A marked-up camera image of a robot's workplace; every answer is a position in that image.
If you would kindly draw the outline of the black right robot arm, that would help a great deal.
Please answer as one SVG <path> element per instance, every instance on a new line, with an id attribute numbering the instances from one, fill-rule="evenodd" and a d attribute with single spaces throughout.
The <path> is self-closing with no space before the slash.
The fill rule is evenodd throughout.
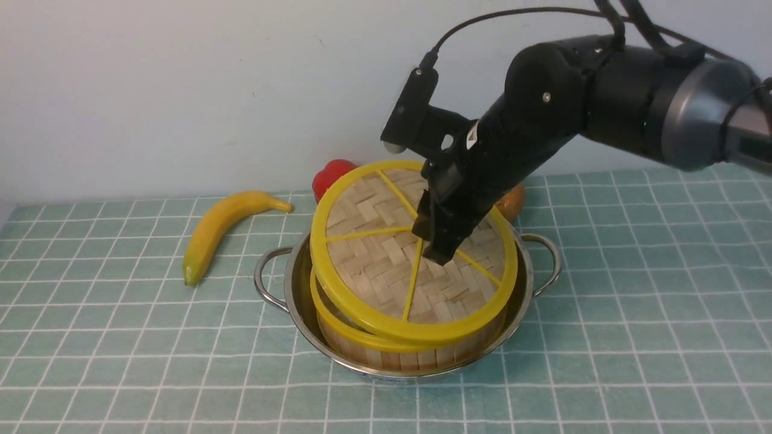
<path id="1" fill-rule="evenodd" d="M 770 175 L 763 90 L 747 66 L 600 44 L 583 37 L 519 52 L 504 93 L 444 157 L 427 160 L 413 227 L 424 258 L 450 261 L 505 193 L 576 136 L 681 171 L 730 163 Z"/>

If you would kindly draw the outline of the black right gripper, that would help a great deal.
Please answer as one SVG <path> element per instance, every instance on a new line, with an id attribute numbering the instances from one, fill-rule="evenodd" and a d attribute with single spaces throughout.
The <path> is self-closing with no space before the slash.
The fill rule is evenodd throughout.
<path id="1" fill-rule="evenodd" d="M 445 265 L 508 190 L 551 159 L 580 131 L 577 91 L 503 93 L 477 120 L 428 107 L 434 133 L 422 175 L 413 234 L 422 257 Z"/>

